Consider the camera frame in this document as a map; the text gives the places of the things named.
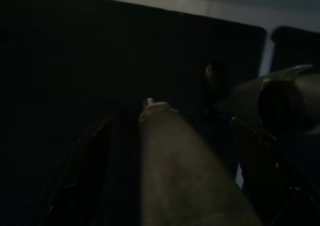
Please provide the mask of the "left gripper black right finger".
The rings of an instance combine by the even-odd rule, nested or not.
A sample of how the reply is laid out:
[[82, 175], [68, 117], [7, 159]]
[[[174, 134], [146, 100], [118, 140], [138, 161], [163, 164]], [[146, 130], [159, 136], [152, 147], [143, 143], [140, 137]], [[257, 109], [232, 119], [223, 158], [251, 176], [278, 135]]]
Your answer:
[[264, 130], [231, 120], [243, 189], [263, 225], [319, 225], [320, 195]]

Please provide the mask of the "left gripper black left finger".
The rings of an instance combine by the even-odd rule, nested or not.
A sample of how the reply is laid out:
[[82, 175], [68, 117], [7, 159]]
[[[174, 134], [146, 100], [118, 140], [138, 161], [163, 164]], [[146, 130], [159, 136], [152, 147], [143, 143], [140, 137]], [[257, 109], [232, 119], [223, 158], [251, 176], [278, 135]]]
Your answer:
[[90, 225], [101, 201], [114, 120], [93, 124], [70, 149], [32, 215], [33, 225]]

